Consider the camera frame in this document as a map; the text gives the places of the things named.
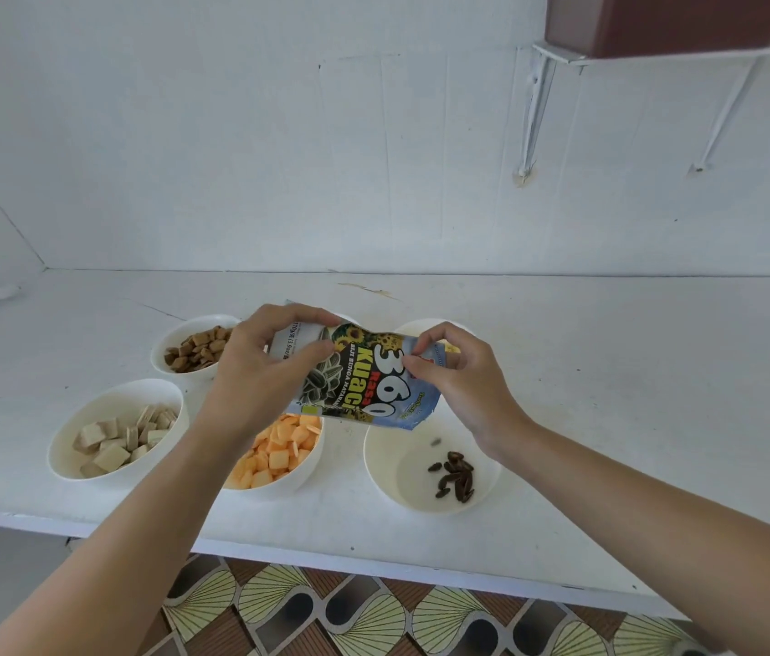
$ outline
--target human hand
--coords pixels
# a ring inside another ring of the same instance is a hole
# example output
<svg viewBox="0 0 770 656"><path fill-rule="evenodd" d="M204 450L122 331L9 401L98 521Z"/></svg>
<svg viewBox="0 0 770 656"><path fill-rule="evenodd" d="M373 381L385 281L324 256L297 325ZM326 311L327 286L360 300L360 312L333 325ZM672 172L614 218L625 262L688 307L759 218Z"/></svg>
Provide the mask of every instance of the human hand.
<svg viewBox="0 0 770 656"><path fill-rule="evenodd" d="M341 321L323 308L299 303L261 306L230 334L197 422L206 431L242 448L248 443L246 439L281 415L297 394L303 378L334 352L332 341L320 340L306 345L289 359L280 360L266 354L264 345L293 322L336 326Z"/></svg>
<svg viewBox="0 0 770 656"><path fill-rule="evenodd" d="M421 354L442 338L461 351L446 355L447 367L419 357L404 357L403 366L439 389L479 448L499 459L509 450L507 437L530 418L510 393L491 346L470 332L444 322L419 336L412 353Z"/></svg>

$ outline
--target brown box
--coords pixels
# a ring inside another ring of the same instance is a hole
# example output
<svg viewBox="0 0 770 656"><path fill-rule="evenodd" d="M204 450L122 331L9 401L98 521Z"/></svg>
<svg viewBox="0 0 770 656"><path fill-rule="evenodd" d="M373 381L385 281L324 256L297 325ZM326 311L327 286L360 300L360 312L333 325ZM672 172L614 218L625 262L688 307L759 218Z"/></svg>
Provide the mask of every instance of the brown box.
<svg viewBox="0 0 770 656"><path fill-rule="evenodd" d="M549 0L546 41L590 57L770 45L770 0Z"/></svg>

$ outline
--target patterned floor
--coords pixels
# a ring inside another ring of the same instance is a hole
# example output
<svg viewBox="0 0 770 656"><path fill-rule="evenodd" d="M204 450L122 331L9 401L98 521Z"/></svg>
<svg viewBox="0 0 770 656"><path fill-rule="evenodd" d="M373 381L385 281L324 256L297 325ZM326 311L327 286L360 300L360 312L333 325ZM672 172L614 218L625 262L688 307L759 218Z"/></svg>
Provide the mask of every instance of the patterned floor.
<svg viewBox="0 0 770 656"><path fill-rule="evenodd" d="M142 656L707 656L688 622L192 555Z"/></svg>

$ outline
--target blue snack package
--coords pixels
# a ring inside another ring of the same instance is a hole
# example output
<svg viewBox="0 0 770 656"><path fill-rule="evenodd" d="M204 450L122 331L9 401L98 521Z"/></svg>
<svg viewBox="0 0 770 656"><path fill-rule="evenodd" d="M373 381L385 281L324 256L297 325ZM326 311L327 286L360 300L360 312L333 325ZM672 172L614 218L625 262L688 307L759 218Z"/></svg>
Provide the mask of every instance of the blue snack package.
<svg viewBox="0 0 770 656"><path fill-rule="evenodd" d="M336 327L294 322L277 332L269 353L287 359L305 345L328 338L334 353L306 376L286 412L404 430L413 430L433 413L439 391L403 368L403 357L418 341L413 336L374 333L346 321ZM434 343L421 358L445 365L445 346Z"/></svg>

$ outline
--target shelf bracket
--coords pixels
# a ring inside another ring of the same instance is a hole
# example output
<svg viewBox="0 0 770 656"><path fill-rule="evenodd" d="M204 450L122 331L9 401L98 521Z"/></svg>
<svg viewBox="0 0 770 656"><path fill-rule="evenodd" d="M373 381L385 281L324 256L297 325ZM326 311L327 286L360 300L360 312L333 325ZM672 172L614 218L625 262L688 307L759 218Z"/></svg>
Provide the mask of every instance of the shelf bracket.
<svg viewBox="0 0 770 656"><path fill-rule="evenodd" d="M531 59L528 104L525 106L525 123L522 129L522 155L519 166L513 174L513 181L519 188L528 182L534 168L534 148L537 144L537 135L540 133L540 125L543 123L555 68L554 59L536 46Z"/></svg>
<svg viewBox="0 0 770 656"><path fill-rule="evenodd" d="M719 117L717 117L716 122L714 122L713 127L710 129L707 147L704 148L704 153L701 154L701 158L692 164L692 167L688 171L689 175L706 172L710 169L710 156L713 155L713 152L716 150L723 133L728 128L731 118L734 117L734 113L737 111L741 102L744 100L747 91L750 89L761 59L761 57L753 57L752 59L747 59L741 65L738 75L734 78L734 84L731 86L731 91L728 93L728 97L725 99L725 103L719 111Z"/></svg>

